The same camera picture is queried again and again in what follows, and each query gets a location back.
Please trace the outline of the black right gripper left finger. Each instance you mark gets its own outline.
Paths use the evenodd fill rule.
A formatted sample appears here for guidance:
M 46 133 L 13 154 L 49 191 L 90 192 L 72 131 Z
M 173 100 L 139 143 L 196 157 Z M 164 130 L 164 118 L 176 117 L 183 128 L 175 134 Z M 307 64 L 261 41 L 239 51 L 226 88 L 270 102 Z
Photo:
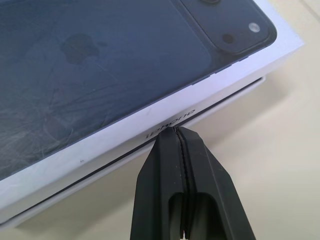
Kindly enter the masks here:
M 186 190 L 181 142 L 174 128 L 156 137 L 136 181 L 131 238 L 179 240 Z

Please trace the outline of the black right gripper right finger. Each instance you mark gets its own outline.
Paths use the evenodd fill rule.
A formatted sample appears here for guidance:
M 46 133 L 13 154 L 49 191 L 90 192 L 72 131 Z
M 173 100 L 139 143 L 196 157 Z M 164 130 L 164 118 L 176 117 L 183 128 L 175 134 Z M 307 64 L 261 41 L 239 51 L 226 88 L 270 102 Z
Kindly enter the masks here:
M 251 240 L 253 230 L 235 185 L 200 135 L 179 127 L 187 183 L 184 236 L 187 240 Z

